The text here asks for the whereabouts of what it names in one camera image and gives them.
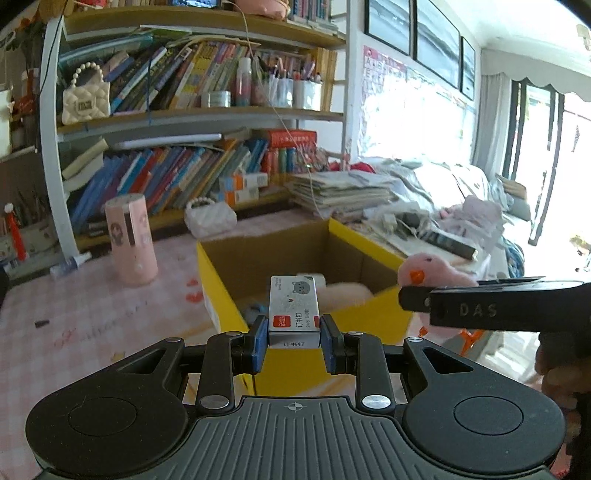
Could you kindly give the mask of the white staples box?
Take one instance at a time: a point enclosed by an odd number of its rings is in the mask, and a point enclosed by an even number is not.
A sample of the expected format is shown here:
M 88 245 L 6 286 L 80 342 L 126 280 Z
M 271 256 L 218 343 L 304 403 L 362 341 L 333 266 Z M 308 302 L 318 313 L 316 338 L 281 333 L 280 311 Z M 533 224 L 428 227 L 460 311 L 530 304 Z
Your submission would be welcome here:
M 269 346 L 315 349 L 320 345 L 320 310 L 315 278 L 310 275 L 270 279 Z

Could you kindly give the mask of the pink plush chick toy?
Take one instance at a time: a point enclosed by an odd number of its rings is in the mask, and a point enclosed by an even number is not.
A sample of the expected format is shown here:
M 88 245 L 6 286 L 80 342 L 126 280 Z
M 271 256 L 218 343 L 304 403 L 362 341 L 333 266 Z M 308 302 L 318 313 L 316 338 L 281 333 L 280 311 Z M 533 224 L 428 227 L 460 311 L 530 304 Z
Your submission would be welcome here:
M 430 253 L 418 253 L 408 257 L 398 270 L 398 283 L 401 287 L 475 287 L 478 282 L 469 274 L 457 270 L 447 260 Z M 483 336 L 483 330 L 474 333 L 466 329 L 436 327 L 430 323 L 427 313 L 417 313 L 421 321 L 419 337 L 442 344 L 454 336 L 463 339 L 461 356 L 465 356 Z

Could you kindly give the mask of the blue toy in box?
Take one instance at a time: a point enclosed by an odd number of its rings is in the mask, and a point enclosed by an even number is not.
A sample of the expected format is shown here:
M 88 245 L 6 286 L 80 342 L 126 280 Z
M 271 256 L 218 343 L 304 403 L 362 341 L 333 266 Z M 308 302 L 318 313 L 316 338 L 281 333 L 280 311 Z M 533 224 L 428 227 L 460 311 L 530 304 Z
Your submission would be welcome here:
M 250 302 L 240 307 L 240 313 L 245 324 L 250 327 L 259 316 L 269 316 L 269 307 L 260 302 Z

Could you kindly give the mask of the yellow cardboard box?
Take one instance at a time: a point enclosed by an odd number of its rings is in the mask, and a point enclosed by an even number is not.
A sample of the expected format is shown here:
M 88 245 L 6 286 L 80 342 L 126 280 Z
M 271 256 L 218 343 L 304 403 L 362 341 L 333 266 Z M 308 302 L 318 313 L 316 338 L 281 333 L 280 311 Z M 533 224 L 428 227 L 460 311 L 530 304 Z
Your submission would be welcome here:
M 261 236 L 197 245 L 200 283 L 218 331 L 246 331 L 246 311 L 260 305 L 270 320 L 270 348 L 259 374 L 239 379 L 250 395 L 353 394 L 353 377 L 325 371 L 322 314 L 342 332 L 403 341 L 412 315 L 398 302 L 402 260 L 335 220 Z

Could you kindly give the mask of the black smartphone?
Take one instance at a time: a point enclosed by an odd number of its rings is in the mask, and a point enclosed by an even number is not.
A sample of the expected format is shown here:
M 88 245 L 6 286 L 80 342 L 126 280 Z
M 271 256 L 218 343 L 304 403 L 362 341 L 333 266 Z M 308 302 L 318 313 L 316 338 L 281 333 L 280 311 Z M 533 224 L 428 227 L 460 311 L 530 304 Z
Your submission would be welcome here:
M 474 247 L 434 230 L 424 232 L 420 239 L 466 260 L 473 260 L 477 252 Z

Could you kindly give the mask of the pink cylindrical container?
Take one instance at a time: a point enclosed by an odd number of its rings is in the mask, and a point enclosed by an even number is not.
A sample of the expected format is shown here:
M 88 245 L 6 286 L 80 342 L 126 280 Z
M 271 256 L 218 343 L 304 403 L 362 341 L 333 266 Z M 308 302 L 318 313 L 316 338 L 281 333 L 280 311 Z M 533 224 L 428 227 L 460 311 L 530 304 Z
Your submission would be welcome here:
M 144 196 L 131 193 L 114 197 L 105 203 L 105 215 L 119 279 L 128 286 L 151 283 L 158 266 Z

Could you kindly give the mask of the white quilted handbag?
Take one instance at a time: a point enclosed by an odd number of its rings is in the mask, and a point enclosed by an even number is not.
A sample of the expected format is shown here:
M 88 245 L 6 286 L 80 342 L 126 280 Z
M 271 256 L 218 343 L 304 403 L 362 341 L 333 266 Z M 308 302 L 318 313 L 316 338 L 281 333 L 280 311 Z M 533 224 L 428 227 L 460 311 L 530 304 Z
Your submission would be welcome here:
M 238 224 L 238 216 L 228 203 L 197 197 L 187 202 L 184 222 L 197 240 L 221 234 Z

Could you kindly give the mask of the lower orange white carton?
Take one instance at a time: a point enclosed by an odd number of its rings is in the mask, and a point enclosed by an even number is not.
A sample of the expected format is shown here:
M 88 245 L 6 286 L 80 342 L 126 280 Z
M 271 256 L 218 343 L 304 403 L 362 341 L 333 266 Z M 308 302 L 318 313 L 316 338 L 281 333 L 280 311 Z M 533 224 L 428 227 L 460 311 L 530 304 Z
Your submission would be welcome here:
M 246 188 L 242 190 L 226 191 L 223 194 L 223 200 L 230 207 L 235 207 L 245 203 L 259 200 L 259 188 Z

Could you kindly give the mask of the orange white carton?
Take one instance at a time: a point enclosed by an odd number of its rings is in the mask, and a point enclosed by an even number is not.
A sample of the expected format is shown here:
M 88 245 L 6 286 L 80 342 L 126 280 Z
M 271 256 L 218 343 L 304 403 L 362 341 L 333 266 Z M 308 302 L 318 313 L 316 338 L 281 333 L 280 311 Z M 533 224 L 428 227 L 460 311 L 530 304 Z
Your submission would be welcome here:
M 220 191 L 239 191 L 269 186 L 269 175 L 266 173 L 235 174 L 219 179 Z
M 223 194 L 223 200 L 230 207 L 235 207 L 245 203 L 259 200 L 259 188 L 246 188 L 242 190 L 226 191 Z

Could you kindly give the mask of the stack of papers and magazines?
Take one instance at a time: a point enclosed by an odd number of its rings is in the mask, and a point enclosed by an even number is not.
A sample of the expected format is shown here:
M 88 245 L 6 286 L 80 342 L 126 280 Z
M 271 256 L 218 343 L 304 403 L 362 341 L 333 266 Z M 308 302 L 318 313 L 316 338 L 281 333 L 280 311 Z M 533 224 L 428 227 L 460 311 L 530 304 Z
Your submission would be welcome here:
M 321 218 L 388 204 L 392 186 L 392 177 L 360 170 L 303 173 L 287 182 L 294 203 Z

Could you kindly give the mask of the upper orange white carton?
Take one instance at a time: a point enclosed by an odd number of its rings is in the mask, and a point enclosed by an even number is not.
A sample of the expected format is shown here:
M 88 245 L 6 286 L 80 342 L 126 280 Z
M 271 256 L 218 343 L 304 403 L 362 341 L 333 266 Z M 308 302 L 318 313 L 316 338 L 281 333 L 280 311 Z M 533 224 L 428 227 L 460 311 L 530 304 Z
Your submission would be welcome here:
M 269 175 L 266 173 L 235 174 L 219 179 L 220 191 L 239 191 L 269 186 Z

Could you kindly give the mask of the row of leaning books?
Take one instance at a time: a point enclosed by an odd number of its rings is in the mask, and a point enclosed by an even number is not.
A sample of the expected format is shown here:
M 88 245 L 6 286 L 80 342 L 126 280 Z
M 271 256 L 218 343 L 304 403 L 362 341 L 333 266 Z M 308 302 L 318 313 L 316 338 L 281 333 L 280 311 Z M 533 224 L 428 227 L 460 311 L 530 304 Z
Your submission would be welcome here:
M 157 215 L 181 210 L 194 198 L 222 201 L 219 179 L 259 173 L 264 140 L 164 145 L 140 150 L 99 153 L 79 173 L 63 182 L 73 231 L 80 234 L 104 215 L 110 199 L 142 194 L 147 211 Z

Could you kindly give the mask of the red thick books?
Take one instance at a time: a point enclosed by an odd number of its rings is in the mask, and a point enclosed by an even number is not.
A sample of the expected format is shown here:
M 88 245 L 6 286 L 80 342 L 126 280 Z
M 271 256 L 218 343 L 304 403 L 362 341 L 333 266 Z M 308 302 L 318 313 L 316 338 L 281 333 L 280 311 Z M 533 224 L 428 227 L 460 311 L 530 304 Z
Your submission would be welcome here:
M 266 141 L 260 169 L 270 176 L 294 173 L 297 170 L 297 152 L 312 151 L 318 133 L 301 129 L 259 130 L 257 135 Z

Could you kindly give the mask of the red white figurine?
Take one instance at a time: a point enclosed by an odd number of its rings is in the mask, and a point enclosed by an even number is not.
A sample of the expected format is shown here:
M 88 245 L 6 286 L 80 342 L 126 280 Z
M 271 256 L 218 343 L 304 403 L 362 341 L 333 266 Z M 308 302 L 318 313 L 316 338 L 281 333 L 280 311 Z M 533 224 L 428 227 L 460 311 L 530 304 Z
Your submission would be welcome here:
M 16 251 L 17 259 L 19 261 L 25 261 L 27 258 L 27 252 L 16 220 L 14 205 L 12 203 L 7 203 L 4 206 L 4 213 L 12 238 L 13 246 Z

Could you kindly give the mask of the white bookshelf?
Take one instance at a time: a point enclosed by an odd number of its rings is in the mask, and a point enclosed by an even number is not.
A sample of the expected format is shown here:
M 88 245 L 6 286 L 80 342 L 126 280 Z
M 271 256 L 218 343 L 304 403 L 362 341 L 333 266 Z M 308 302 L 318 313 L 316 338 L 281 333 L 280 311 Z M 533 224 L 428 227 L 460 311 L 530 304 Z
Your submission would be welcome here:
M 104 244 L 104 215 L 73 231 L 63 182 L 103 152 L 164 145 L 211 145 L 237 129 L 341 122 L 332 107 L 346 36 L 315 22 L 249 14 L 242 3 L 211 8 L 164 1 L 37 1 L 1 35 L 2 67 L 25 80 L 13 108 L 14 178 L 1 189 L 23 222 L 27 252 L 9 239 L 1 257 L 23 281 Z M 63 91 L 85 62 L 110 83 L 111 115 L 65 126 Z M 322 84 L 322 110 L 294 109 L 294 80 Z M 176 228 L 181 210 L 149 214 L 152 230 Z

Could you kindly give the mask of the white pen holder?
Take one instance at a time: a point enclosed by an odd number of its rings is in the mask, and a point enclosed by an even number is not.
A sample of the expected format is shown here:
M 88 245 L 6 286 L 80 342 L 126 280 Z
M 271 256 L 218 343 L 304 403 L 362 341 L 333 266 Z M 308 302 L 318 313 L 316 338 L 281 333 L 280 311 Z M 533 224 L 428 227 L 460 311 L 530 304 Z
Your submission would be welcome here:
M 294 80 L 294 109 L 321 111 L 322 84 L 311 80 Z

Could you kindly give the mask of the cream quilted pearl handbag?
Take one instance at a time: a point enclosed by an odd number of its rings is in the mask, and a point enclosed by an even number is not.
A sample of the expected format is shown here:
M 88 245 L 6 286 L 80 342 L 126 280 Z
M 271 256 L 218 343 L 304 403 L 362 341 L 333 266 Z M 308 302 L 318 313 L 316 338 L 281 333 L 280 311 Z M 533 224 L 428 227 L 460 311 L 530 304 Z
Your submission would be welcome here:
M 97 82 L 79 85 L 80 75 L 93 69 Z M 104 80 L 102 68 L 95 62 L 85 62 L 74 72 L 70 85 L 63 91 L 61 122 L 65 126 L 91 120 L 105 119 L 111 115 L 110 83 Z

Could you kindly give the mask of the framed pictures on wall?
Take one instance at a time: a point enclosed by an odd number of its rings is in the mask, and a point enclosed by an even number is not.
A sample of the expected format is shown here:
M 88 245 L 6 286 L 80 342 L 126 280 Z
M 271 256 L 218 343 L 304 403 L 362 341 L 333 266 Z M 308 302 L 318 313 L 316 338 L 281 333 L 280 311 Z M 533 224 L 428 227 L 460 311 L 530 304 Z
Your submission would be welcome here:
M 477 55 L 474 46 L 429 0 L 370 0 L 365 33 L 404 53 L 472 100 Z

